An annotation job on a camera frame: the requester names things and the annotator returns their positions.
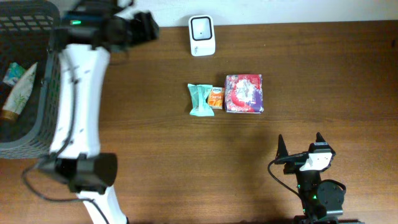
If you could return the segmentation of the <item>small teal tissue pack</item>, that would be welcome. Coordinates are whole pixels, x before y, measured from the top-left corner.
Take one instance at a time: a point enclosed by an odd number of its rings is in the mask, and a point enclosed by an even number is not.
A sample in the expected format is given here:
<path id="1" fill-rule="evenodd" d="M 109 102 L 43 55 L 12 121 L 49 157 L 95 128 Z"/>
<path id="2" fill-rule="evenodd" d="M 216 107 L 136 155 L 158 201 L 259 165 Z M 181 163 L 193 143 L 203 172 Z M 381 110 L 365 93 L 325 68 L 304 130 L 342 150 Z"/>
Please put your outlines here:
<path id="1" fill-rule="evenodd" d="M 25 73 L 26 69 L 16 62 L 12 62 L 7 69 L 7 72 L 2 80 L 3 83 L 13 87 Z"/>

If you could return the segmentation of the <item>teal snack packet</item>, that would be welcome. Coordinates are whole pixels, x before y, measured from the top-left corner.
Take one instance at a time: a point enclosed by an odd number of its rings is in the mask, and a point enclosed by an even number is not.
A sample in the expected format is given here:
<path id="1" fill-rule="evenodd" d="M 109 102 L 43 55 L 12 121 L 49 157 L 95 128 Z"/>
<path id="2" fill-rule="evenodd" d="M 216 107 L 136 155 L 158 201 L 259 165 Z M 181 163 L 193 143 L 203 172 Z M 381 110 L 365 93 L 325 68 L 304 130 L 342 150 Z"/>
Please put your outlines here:
<path id="1" fill-rule="evenodd" d="M 192 116 L 214 116 L 214 112 L 207 103 L 207 98 L 213 88 L 212 85 L 194 85 L 188 84 L 188 90 L 192 99 Z"/>

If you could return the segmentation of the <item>red purple pad package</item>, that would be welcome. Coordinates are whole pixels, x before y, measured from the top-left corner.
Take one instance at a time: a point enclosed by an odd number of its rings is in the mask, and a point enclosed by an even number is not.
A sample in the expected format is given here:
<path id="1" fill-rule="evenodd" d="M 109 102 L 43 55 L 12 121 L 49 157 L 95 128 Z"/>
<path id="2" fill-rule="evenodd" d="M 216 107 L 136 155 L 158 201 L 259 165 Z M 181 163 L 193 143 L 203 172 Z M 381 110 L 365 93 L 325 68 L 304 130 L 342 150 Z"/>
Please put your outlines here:
<path id="1" fill-rule="evenodd" d="M 264 111 L 261 74 L 227 75 L 224 87 L 227 113 L 261 114 Z"/>

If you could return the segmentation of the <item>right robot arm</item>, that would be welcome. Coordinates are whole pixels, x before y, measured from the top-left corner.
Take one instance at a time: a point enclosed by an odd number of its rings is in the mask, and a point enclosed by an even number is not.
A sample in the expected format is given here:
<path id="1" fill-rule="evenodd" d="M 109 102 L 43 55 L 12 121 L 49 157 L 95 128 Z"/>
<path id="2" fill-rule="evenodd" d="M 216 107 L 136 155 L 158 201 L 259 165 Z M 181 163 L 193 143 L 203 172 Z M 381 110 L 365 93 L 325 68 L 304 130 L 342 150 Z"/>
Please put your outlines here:
<path id="1" fill-rule="evenodd" d="M 346 186 L 331 179 L 321 179 L 333 161 L 336 152 L 320 133 L 308 150 L 290 155 L 282 135 L 278 137 L 275 159 L 270 163 L 284 166 L 285 175 L 293 174 L 297 180 L 297 190 L 281 182 L 289 191 L 297 195 L 302 203 L 303 215 L 296 215 L 293 223 L 341 223 Z"/>

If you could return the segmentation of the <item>white cream tube gold cap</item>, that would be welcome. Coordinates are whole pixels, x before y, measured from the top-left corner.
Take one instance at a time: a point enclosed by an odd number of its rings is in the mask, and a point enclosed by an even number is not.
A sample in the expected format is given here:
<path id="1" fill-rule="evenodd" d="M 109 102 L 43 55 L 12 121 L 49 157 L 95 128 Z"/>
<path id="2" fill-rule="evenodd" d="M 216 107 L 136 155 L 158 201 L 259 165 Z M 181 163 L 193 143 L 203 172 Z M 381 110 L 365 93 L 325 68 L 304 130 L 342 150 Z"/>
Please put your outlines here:
<path id="1" fill-rule="evenodd" d="M 32 93 L 38 63 L 32 64 L 12 88 L 1 111 L 1 119 L 17 121 Z"/>

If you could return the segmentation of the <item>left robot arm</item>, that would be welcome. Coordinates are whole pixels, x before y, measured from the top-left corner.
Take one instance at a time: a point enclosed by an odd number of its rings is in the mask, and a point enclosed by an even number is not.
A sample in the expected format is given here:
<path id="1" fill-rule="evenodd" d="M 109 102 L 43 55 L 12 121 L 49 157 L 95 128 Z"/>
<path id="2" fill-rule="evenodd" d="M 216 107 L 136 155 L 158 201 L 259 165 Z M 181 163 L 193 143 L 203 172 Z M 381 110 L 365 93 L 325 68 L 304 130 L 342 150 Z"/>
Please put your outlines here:
<path id="1" fill-rule="evenodd" d="M 158 39 L 159 25 L 131 3 L 79 1 L 54 37 L 61 68 L 57 124 L 49 153 L 35 169 L 66 185 L 93 223 L 127 223 L 114 188 L 118 158 L 101 151 L 101 92 L 111 54 Z"/>

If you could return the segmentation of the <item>small orange tissue pack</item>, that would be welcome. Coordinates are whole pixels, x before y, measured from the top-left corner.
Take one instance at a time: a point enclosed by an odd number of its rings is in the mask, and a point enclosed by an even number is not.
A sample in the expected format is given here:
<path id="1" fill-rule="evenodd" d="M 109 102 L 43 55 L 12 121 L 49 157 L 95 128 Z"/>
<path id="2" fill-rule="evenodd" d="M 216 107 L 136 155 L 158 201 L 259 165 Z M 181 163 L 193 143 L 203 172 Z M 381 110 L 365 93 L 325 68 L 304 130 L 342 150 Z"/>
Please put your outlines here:
<path id="1" fill-rule="evenodd" d="M 222 110 L 224 103 L 224 88 L 213 87 L 208 96 L 207 103 L 212 109 Z"/>

